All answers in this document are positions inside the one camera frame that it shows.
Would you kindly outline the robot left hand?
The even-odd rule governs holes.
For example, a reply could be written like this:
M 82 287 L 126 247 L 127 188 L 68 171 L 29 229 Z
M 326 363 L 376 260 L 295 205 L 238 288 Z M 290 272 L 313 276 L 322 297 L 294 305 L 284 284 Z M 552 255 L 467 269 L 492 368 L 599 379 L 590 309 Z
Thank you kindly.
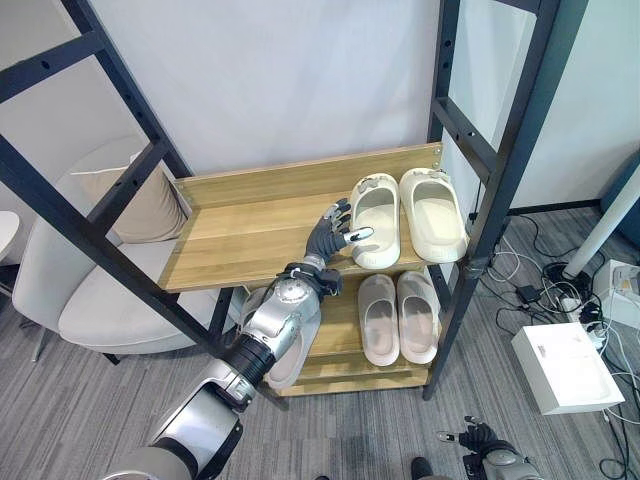
M 351 225 L 351 204 L 347 198 L 333 203 L 312 229 L 305 248 L 305 257 L 317 257 L 324 262 L 343 248 L 370 238 L 374 229 L 370 226 Z

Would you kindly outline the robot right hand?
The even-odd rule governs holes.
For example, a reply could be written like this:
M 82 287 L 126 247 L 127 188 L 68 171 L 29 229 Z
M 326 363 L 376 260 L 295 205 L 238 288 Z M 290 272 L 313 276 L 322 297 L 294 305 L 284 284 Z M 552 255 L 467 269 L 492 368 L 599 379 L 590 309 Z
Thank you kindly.
M 500 442 L 495 431 L 481 418 L 465 415 L 466 429 L 461 433 L 438 431 L 436 437 L 441 442 L 457 443 L 474 453 L 481 453 Z

